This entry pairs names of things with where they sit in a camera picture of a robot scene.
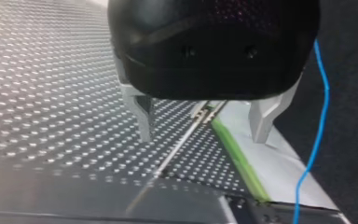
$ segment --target reflective metal surface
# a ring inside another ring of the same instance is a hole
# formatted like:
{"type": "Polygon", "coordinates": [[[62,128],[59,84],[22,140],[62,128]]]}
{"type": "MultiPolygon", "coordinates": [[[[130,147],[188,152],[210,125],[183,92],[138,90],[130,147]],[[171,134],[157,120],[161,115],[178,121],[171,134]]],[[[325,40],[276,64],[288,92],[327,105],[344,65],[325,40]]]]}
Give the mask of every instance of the reflective metal surface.
{"type": "Polygon", "coordinates": [[[194,103],[157,101],[154,140],[140,143],[109,38],[87,1],[0,1],[0,216],[225,223],[220,192],[247,190],[209,125],[128,213],[194,103]]]}

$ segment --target black surface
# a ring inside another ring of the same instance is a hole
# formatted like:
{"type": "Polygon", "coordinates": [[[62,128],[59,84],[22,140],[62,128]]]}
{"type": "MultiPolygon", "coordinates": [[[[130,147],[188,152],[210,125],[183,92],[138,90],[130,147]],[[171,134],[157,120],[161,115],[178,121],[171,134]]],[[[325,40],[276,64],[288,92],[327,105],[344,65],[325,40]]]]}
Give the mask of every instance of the black surface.
{"type": "MultiPolygon", "coordinates": [[[[319,36],[331,82],[331,107],[313,174],[352,223],[358,223],[358,1],[322,1],[319,36]]],[[[312,55],[291,107],[276,125],[308,160],[324,98],[312,55]]]]}
{"type": "Polygon", "coordinates": [[[130,83],[176,100],[289,90],[319,28],[313,0],[122,0],[111,1],[108,15],[130,83]]]}

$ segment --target metal plate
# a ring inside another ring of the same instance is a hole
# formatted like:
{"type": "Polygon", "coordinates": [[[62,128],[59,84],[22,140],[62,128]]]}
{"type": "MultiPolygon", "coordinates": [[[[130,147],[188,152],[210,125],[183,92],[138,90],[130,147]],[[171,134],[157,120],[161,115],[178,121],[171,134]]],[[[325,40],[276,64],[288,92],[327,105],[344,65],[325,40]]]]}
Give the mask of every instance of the metal plate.
{"type": "MultiPolygon", "coordinates": [[[[0,178],[6,176],[0,183],[13,188],[0,188],[1,210],[15,211],[26,192],[33,203],[18,212],[45,206],[54,190],[82,202],[99,188],[105,189],[98,197],[137,192],[130,189],[147,183],[189,127],[194,103],[159,100],[156,137],[139,142],[136,119],[121,100],[109,38],[104,9],[86,1],[0,1],[0,178]],[[9,178],[13,171],[18,178],[9,178]],[[32,179],[33,174],[44,177],[32,179]],[[73,191],[76,186],[81,193],[73,191]],[[16,195],[15,189],[23,191],[16,195]]],[[[196,130],[164,178],[157,186],[172,192],[177,185],[194,191],[187,182],[247,192],[209,125],[196,130]]],[[[59,212],[54,207],[59,208],[60,197],[53,198],[43,212],[59,212]]]]}

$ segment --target metal rod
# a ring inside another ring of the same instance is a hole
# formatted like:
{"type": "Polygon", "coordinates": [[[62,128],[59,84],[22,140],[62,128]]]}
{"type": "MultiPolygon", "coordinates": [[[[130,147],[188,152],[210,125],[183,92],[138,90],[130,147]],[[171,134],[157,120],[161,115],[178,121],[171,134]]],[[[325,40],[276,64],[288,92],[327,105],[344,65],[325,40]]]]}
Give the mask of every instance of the metal rod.
{"type": "Polygon", "coordinates": [[[162,171],[167,167],[168,163],[172,160],[173,156],[179,151],[179,149],[182,147],[182,145],[186,142],[187,138],[197,129],[197,127],[200,125],[202,120],[204,119],[206,115],[206,110],[203,110],[200,112],[200,116],[197,118],[197,120],[191,125],[191,127],[187,130],[185,135],[181,138],[179,143],[175,146],[175,148],[170,152],[170,154],[165,158],[164,162],[159,166],[159,168],[155,172],[155,176],[159,176],[162,171]]]}
{"type": "Polygon", "coordinates": [[[208,117],[203,121],[203,123],[211,122],[212,119],[214,119],[217,114],[223,109],[223,107],[226,105],[227,101],[222,101],[217,104],[217,106],[213,109],[213,111],[208,115],[208,117]]]}

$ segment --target metal bracket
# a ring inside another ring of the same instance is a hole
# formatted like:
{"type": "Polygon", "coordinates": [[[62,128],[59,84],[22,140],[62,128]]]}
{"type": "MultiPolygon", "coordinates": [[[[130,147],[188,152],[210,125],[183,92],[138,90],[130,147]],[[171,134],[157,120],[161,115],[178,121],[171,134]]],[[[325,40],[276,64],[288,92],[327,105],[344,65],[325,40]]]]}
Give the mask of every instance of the metal bracket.
{"type": "Polygon", "coordinates": [[[124,104],[138,121],[141,141],[149,142],[153,137],[153,99],[130,84],[125,75],[123,63],[115,53],[114,59],[124,104]]]}
{"type": "Polygon", "coordinates": [[[300,79],[292,88],[278,96],[251,102],[248,119],[255,143],[266,143],[273,121],[292,103],[300,79]]]}

